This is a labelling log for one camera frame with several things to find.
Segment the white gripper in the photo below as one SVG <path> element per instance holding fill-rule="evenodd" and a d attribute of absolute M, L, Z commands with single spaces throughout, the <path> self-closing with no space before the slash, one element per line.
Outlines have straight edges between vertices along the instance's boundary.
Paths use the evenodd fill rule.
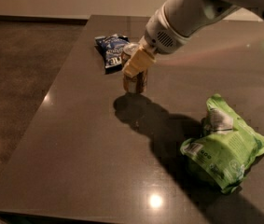
<path fill-rule="evenodd" d="M 156 62 L 152 53 L 174 53 L 189 41 L 190 35 L 188 14 L 183 8 L 159 8 L 146 24 L 142 46 L 124 64 L 124 75 L 135 77 L 144 72 Z"/>

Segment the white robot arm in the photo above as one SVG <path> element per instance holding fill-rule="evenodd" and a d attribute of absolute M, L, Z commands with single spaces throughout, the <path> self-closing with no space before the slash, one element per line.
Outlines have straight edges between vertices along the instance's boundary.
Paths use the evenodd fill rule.
<path fill-rule="evenodd" d="M 177 51 L 201 28 L 221 21 L 239 8 L 264 21 L 264 0 L 167 0 L 146 24 L 139 49 L 124 64 L 124 75 L 135 77 L 156 62 L 158 53 Z"/>

